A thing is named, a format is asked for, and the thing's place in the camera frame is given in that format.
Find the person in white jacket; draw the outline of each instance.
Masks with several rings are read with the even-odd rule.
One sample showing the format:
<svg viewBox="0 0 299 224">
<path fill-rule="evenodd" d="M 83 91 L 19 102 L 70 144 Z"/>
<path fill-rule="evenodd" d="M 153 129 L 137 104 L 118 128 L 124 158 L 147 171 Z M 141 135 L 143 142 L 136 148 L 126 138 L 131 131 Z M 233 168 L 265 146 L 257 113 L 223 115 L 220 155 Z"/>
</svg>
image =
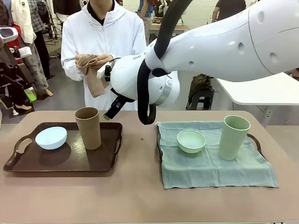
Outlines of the person in white jacket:
<svg viewBox="0 0 299 224">
<path fill-rule="evenodd" d="M 116 99 L 111 86 L 104 95 L 93 98 L 75 60 L 80 54 L 98 55 L 93 69 L 99 69 L 114 58 L 142 53 L 146 48 L 143 21 L 114 0 L 90 0 L 67 19 L 62 33 L 61 62 L 65 74 L 75 81 L 84 80 L 86 106 L 108 110 Z M 137 110 L 137 102 L 126 103 L 122 109 Z"/>
</svg>

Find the plaid shirt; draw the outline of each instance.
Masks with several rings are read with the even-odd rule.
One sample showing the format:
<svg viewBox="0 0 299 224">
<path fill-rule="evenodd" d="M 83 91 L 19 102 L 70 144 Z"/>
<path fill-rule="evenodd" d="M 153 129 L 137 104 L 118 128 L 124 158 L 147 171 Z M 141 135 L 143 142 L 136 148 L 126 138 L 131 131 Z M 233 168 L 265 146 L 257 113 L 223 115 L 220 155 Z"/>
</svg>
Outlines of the plaid shirt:
<svg viewBox="0 0 299 224">
<path fill-rule="evenodd" d="M 28 0 L 28 4 L 33 31 L 36 33 L 44 29 L 44 24 L 40 15 L 47 12 L 47 5 L 44 0 Z"/>
</svg>

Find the person's neck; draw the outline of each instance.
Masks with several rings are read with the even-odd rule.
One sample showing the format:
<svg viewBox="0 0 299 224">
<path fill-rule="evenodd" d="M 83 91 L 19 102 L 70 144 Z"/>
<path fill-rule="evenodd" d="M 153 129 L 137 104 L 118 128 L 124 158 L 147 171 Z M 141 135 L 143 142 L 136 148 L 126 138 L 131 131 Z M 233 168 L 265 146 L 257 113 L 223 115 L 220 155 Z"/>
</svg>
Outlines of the person's neck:
<svg viewBox="0 0 299 224">
<path fill-rule="evenodd" d="M 97 17 L 102 20 L 105 18 L 106 13 L 111 11 L 113 5 L 112 1 L 114 0 L 101 0 L 97 1 L 95 4 L 94 1 L 91 0 L 90 6 L 93 8 L 93 11 Z"/>
</svg>

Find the brown cup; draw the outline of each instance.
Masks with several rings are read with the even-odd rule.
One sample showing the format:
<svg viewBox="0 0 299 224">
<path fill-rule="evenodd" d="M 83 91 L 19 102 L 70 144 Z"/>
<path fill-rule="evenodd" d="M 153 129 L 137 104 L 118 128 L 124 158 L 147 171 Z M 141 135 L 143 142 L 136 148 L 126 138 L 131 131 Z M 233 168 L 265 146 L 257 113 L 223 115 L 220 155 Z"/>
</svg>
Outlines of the brown cup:
<svg viewBox="0 0 299 224">
<path fill-rule="evenodd" d="M 84 107 L 75 112 L 76 123 L 79 127 L 86 149 L 94 150 L 101 146 L 99 111 L 93 107 Z"/>
</svg>

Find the white jacket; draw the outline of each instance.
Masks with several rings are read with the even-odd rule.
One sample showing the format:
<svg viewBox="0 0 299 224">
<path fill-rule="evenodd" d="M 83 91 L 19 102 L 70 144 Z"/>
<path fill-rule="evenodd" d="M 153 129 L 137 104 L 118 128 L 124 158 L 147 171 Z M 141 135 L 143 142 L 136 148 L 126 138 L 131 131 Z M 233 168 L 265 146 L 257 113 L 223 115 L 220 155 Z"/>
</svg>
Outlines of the white jacket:
<svg viewBox="0 0 299 224">
<path fill-rule="evenodd" d="M 30 8 L 27 0 L 11 0 L 11 14 L 14 22 L 21 28 L 21 37 L 25 43 L 33 43 L 36 34 L 31 24 Z"/>
<path fill-rule="evenodd" d="M 63 26 L 61 62 L 65 74 L 75 81 L 85 76 L 75 65 L 78 54 L 111 54 L 113 58 L 136 55 L 146 49 L 143 21 L 133 12 L 115 3 L 102 26 L 84 6 L 71 15 Z M 116 99 L 109 85 L 105 95 L 93 98 L 84 79 L 85 105 L 99 110 L 108 110 Z M 123 110 L 137 110 L 137 102 L 126 103 Z"/>
</svg>

